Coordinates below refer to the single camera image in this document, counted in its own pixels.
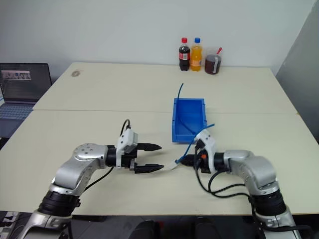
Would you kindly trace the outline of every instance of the floor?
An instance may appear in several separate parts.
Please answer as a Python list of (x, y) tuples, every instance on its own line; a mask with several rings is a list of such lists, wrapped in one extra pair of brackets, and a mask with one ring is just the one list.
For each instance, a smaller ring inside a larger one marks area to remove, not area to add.
[[(29, 215), (23, 213), (20, 218)], [(0, 211), (0, 218), (4, 216), (5, 212)], [(139, 223), (153, 220), (162, 225), (161, 238), (191, 239), (191, 225), (195, 218), (196, 216), (109, 216), (86, 218), (90, 221), (73, 219), (72, 231), (74, 239), (128, 239)], [(251, 217), (208, 216), (208, 218), (215, 223), (222, 239), (256, 238), (256, 230)], [(310, 225), (317, 232), (315, 238), (319, 239), (319, 215), (297, 215), (294, 218), (296, 224)], [(25, 225), (27, 220), (27, 218), (20, 220), (15, 228)], [(102, 220), (102, 222), (94, 222), (93, 220)], [(17, 230), (10, 238), (15, 239), (20, 230)]]

